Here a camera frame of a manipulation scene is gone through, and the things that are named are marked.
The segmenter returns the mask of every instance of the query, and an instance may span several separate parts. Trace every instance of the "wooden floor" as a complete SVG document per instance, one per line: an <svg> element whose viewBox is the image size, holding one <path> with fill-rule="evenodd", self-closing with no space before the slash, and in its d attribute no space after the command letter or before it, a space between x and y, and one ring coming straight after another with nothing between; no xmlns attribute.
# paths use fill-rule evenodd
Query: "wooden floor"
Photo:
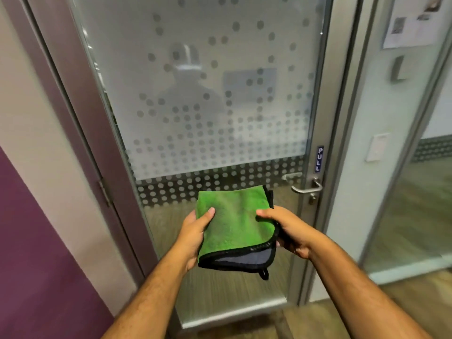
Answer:
<svg viewBox="0 0 452 339"><path fill-rule="evenodd" d="M290 191L289 186L275 188L275 204L296 212L297 202L297 194ZM160 255L165 254L171 247L182 221L194 208L194 202L158 208L145 207L150 230L155 238L154 243ZM293 257L285 249L278 248L275 260L268 269L268 281L262 280L258 274L195 267L184 278L176 301L179 318L186 323L285 297Z"/></svg>
<svg viewBox="0 0 452 339"><path fill-rule="evenodd" d="M435 339L452 338L452 273L430 273L382 287ZM331 301L294 307L183 339L342 339L350 338Z"/></svg>
<svg viewBox="0 0 452 339"><path fill-rule="evenodd" d="M452 253L452 158L403 171L364 264L368 273Z"/></svg>

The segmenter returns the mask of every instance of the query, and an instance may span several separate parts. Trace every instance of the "forearm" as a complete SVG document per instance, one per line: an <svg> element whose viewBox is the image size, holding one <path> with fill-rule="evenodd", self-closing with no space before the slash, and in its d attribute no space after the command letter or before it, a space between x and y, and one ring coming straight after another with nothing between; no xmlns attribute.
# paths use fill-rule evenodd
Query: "forearm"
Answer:
<svg viewBox="0 0 452 339"><path fill-rule="evenodd" d="M431 338L325 235L313 240L309 258L353 338Z"/></svg>
<svg viewBox="0 0 452 339"><path fill-rule="evenodd" d="M102 338L164 338L186 265L177 249L168 251Z"/></svg>

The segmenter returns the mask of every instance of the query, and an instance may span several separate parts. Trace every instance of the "microfiber cloth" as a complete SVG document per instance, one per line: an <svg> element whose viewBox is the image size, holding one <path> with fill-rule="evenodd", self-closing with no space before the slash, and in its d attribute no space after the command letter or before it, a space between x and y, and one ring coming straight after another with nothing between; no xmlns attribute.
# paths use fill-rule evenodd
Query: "microfiber cloth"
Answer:
<svg viewBox="0 0 452 339"><path fill-rule="evenodd" d="M258 218L257 209L273 208L273 191L264 186L242 190L200 191L196 204L199 218L210 207L215 215L204 231L198 254L201 268L259 273L268 280L273 263L279 226Z"/></svg>

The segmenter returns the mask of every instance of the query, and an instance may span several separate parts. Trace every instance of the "glass panel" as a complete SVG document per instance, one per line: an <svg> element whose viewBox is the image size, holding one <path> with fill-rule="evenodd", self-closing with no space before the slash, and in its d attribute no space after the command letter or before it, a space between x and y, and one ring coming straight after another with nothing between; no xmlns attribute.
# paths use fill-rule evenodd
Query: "glass panel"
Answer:
<svg viewBox="0 0 452 339"><path fill-rule="evenodd" d="M410 267L413 275L452 265L451 95L449 70L429 124L370 246L365 262L369 273Z"/></svg>
<svg viewBox="0 0 452 339"><path fill-rule="evenodd" d="M73 1L160 255L198 190L266 184L297 211L281 176L304 166L325 0ZM196 267L179 317L284 302L290 267L283 250L269 281Z"/></svg>

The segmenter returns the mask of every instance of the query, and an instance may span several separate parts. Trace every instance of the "white wall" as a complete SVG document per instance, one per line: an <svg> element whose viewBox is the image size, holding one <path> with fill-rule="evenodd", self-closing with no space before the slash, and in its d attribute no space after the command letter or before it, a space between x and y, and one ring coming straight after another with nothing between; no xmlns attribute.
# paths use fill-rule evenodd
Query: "white wall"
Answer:
<svg viewBox="0 0 452 339"><path fill-rule="evenodd" d="M422 135L422 139L452 134L452 69L444 81L432 117Z"/></svg>
<svg viewBox="0 0 452 339"><path fill-rule="evenodd" d="M0 2L0 146L116 315L136 285Z"/></svg>
<svg viewBox="0 0 452 339"><path fill-rule="evenodd" d="M435 45L382 50L392 2L379 0L368 50L370 64L361 82L364 88L327 229L327 235L355 260L363 251L443 42L441 38ZM450 4L447 0L443 6ZM419 57L414 77L392 83L394 59L404 54ZM384 158L366 163L372 136L387 132L391 136ZM310 301L327 297L316 276Z"/></svg>

